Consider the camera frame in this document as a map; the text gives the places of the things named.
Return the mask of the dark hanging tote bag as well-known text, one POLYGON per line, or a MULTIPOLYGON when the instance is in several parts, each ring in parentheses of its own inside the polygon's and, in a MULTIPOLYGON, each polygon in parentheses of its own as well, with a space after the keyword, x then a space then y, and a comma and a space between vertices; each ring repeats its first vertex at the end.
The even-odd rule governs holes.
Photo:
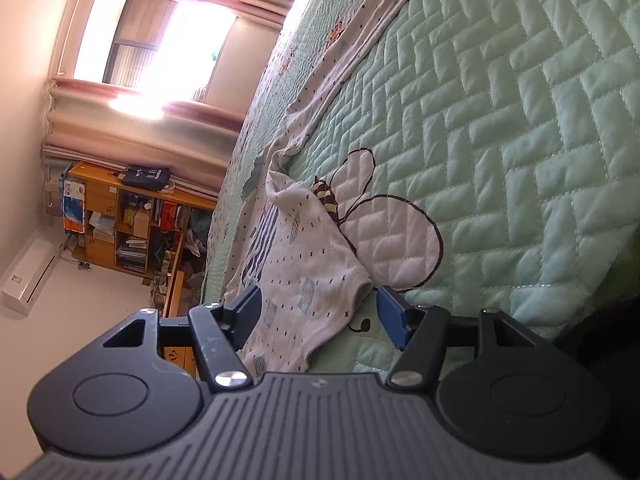
POLYGON ((130 166, 124 173, 122 184, 132 188, 160 192, 170 180, 168 168, 150 168, 143 166, 130 166))

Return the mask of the wooden bookshelf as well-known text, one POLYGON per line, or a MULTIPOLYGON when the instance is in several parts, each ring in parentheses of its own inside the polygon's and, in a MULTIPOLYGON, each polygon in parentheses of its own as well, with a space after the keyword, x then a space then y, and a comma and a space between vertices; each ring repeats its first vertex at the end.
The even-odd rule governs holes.
POLYGON ((66 172, 64 197, 74 210, 64 228, 76 237, 72 256, 104 268, 152 278, 179 265, 191 214, 215 201, 171 183, 166 191, 133 188, 115 170, 76 162, 66 172))

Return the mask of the white wall air conditioner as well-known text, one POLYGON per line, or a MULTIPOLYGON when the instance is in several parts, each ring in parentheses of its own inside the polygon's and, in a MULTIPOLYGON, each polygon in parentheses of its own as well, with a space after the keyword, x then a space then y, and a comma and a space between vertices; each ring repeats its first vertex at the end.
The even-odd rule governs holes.
POLYGON ((4 305, 19 314, 29 315, 57 261, 53 244, 36 238, 3 284, 4 305))

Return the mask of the green quilted bee bedspread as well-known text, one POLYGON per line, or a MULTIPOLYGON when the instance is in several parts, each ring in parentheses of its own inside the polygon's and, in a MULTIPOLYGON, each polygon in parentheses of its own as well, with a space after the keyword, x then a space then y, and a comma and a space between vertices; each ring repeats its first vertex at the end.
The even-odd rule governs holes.
MULTIPOLYGON (((214 211, 205 301, 232 301, 244 184, 362 2, 296 0, 288 14, 214 211)), ((414 203, 442 236, 435 273, 401 292, 410 304, 565 333, 639 290, 639 0, 407 0, 286 171, 311 184, 358 148, 376 160, 368 194, 414 203)), ((393 366, 383 286, 304 372, 393 366)))

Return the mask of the wooden desk with drawers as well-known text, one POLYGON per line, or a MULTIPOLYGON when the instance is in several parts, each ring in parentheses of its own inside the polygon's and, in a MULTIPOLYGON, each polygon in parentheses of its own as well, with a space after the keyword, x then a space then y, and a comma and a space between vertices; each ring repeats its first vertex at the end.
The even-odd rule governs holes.
MULTIPOLYGON (((160 260, 154 270, 151 298, 162 321, 178 318, 181 309, 181 297, 186 284, 186 274, 181 263, 185 237, 183 232, 175 231, 163 232, 158 239, 158 248, 163 251, 158 256, 160 260)), ((192 378, 198 377, 194 351, 191 348, 161 344, 160 356, 183 368, 192 378)))

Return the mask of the pink curtain left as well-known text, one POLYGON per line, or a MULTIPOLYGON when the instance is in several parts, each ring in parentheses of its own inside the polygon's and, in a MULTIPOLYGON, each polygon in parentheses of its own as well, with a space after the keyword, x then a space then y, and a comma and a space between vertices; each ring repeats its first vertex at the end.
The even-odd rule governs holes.
POLYGON ((112 169, 167 168, 178 188, 218 194, 244 117, 198 102, 157 104, 110 84, 54 77, 42 152, 112 169))

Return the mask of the white dotted baby garment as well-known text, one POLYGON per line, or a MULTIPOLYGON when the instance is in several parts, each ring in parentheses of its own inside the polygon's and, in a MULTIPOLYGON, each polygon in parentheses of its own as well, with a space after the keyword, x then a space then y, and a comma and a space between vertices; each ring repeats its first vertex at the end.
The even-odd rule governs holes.
POLYGON ((444 255, 439 229, 405 198, 369 195, 376 160, 350 152, 331 177, 305 184, 286 168, 357 65, 407 0, 363 0, 322 53, 243 188, 224 296, 251 287, 259 318, 239 356, 252 376, 299 373, 341 333, 375 287, 425 284, 444 255))

